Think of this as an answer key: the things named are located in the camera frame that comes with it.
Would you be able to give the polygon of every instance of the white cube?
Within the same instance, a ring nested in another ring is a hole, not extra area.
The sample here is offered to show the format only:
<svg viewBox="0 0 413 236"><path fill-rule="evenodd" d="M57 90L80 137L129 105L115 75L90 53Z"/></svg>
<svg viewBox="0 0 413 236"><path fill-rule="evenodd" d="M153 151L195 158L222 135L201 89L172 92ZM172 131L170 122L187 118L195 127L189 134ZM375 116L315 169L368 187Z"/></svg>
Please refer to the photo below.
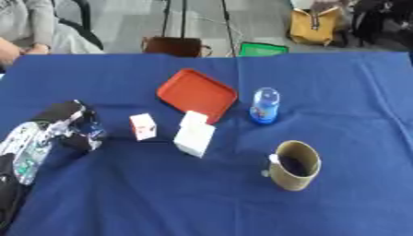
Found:
<svg viewBox="0 0 413 236"><path fill-rule="evenodd" d="M194 126L198 124L206 124L208 116L199 112L188 111L181 120L180 126Z"/></svg>
<svg viewBox="0 0 413 236"><path fill-rule="evenodd" d="M132 115L129 120L138 141L157 136L157 125L148 113Z"/></svg>
<svg viewBox="0 0 413 236"><path fill-rule="evenodd" d="M209 124L184 126L173 139L173 143L182 152L202 158L214 132L215 127Z"/></svg>

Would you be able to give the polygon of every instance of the orange tray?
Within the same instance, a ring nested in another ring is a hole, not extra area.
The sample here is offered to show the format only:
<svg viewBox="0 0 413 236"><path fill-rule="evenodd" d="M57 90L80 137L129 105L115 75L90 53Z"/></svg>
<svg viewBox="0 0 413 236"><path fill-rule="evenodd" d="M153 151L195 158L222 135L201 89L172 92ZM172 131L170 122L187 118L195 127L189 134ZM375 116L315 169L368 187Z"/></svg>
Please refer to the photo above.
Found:
<svg viewBox="0 0 413 236"><path fill-rule="evenodd" d="M183 112L194 111L208 116L213 124L237 100L237 92L193 69L182 69L160 88L158 97Z"/></svg>

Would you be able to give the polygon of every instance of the person's hand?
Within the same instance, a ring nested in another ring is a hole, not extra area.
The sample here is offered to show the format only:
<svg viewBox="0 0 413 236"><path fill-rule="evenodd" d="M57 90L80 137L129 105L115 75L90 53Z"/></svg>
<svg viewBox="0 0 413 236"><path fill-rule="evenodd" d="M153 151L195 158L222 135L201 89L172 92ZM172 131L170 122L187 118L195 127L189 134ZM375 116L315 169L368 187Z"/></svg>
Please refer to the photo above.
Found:
<svg viewBox="0 0 413 236"><path fill-rule="evenodd" d="M0 65L12 65L22 53L23 50L15 44L0 38Z"/></svg>
<svg viewBox="0 0 413 236"><path fill-rule="evenodd" d="M47 45L35 43L32 48L26 51L26 54L49 54L50 50Z"/></svg>

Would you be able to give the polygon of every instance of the green bin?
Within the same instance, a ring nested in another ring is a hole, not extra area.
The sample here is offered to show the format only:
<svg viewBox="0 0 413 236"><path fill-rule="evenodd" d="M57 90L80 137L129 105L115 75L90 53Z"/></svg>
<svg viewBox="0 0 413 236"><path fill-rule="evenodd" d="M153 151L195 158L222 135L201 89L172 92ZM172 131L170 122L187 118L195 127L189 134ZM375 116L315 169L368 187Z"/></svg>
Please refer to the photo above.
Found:
<svg viewBox="0 0 413 236"><path fill-rule="evenodd" d="M241 43L240 56L269 56L288 52L287 46L245 41Z"/></svg>

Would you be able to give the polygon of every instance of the tripod leg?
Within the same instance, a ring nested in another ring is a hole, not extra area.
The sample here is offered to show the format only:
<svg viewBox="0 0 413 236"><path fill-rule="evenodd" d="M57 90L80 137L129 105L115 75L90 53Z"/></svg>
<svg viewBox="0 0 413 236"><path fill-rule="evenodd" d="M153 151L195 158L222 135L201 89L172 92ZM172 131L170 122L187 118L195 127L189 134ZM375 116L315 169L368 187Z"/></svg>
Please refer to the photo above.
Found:
<svg viewBox="0 0 413 236"><path fill-rule="evenodd" d="M221 0L221 3L222 3L222 10L224 11L225 23L227 24L227 32L228 32L228 38L230 39L230 49L232 51L232 57L235 57L236 53L235 53L234 40L232 38L232 31L230 29L230 12L227 9L227 3L225 2L225 0Z"/></svg>
<svg viewBox="0 0 413 236"><path fill-rule="evenodd" d="M162 37L165 37L166 28L168 27L168 20L171 12L171 0L166 0L165 9L163 9L164 19L162 25Z"/></svg>
<svg viewBox="0 0 413 236"><path fill-rule="evenodd" d="M188 0L183 0L183 22L181 25L181 39L185 38L187 8L188 8Z"/></svg>

